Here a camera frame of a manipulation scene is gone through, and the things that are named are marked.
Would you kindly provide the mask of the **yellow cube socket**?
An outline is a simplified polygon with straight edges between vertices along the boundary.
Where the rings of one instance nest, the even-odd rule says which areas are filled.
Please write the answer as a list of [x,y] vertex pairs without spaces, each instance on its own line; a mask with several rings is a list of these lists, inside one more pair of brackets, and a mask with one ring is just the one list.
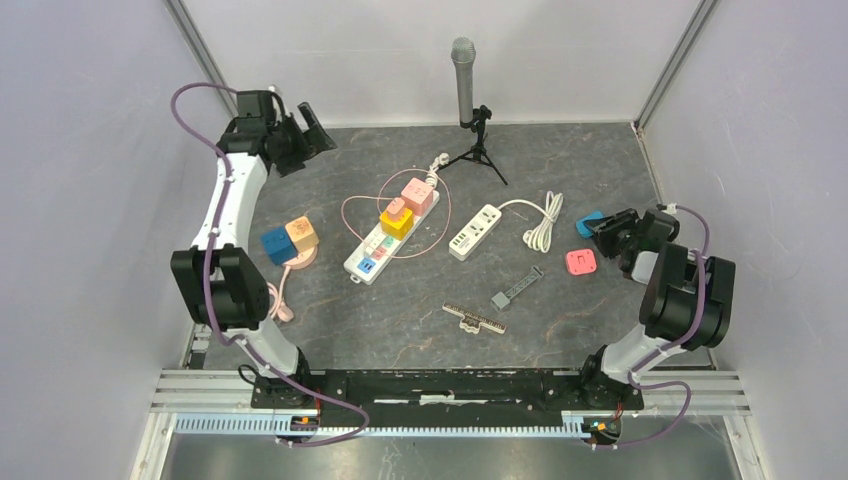
[[400,241],[409,234],[414,226],[415,215],[410,209],[404,207],[395,219],[385,210],[381,213],[379,220],[382,232]]

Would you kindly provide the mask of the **small pink plug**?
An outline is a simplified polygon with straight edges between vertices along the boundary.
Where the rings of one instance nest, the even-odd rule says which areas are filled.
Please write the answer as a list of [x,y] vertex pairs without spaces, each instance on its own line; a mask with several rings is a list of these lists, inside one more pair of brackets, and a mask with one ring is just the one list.
[[386,217],[392,222],[400,221],[407,212],[406,202],[402,197],[394,198],[385,210]]

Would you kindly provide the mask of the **pink cube socket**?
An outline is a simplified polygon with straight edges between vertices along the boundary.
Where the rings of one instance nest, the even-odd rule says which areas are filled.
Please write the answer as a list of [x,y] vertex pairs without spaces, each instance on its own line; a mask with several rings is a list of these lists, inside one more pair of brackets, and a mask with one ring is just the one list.
[[401,198],[415,216],[422,216],[434,201],[434,187],[412,178],[401,191]]

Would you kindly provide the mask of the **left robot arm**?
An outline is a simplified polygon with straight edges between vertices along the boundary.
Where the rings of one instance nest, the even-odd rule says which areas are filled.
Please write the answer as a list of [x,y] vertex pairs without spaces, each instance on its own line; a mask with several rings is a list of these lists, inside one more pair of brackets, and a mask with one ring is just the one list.
[[177,123],[216,155],[215,187],[192,245],[174,252],[170,268],[191,319],[211,328],[218,342],[237,346],[249,358],[252,387],[275,394],[290,407],[315,396],[302,350],[287,340],[271,316],[271,292],[245,247],[258,195],[271,173],[285,177],[306,161],[336,147],[307,102],[298,105],[300,126],[274,90],[226,91],[237,113],[218,141],[189,126],[179,115],[179,88],[170,101]]

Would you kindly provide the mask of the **pink plug adapter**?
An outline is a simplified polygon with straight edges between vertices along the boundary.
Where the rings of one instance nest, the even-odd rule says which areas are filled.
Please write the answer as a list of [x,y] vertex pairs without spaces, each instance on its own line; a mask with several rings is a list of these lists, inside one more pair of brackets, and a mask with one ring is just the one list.
[[567,271],[573,276],[592,274],[597,270],[597,260],[592,249],[572,250],[565,254]]

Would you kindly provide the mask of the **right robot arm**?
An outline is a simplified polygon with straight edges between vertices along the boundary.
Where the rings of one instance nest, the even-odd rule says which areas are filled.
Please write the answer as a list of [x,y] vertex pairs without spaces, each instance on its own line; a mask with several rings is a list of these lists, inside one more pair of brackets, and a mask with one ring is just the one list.
[[580,370],[580,400],[610,408],[636,396],[640,375],[665,359],[723,341],[737,266],[709,255],[706,218],[680,204],[589,216],[580,226],[603,257],[617,260],[625,278],[645,286],[636,325],[588,356]]

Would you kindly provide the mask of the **small white power strip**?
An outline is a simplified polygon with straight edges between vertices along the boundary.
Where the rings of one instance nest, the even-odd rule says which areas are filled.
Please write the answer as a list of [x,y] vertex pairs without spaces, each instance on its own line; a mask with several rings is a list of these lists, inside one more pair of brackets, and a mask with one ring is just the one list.
[[449,253],[459,261],[468,256],[498,225],[502,212],[491,204],[484,205],[449,242]]

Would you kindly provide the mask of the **long white power strip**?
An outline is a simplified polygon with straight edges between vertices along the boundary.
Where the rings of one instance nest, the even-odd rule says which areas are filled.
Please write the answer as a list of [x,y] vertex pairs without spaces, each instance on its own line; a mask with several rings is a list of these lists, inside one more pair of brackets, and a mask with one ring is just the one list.
[[354,248],[343,263],[349,279],[355,284],[372,285],[385,267],[395,258],[401,256],[400,250],[411,239],[412,234],[431,213],[440,201],[440,193],[433,193],[433,201],[421,215],[411,217],[411,227],[402,238],[396,238],[383,230],[378,222],[364,237],[364,240]]

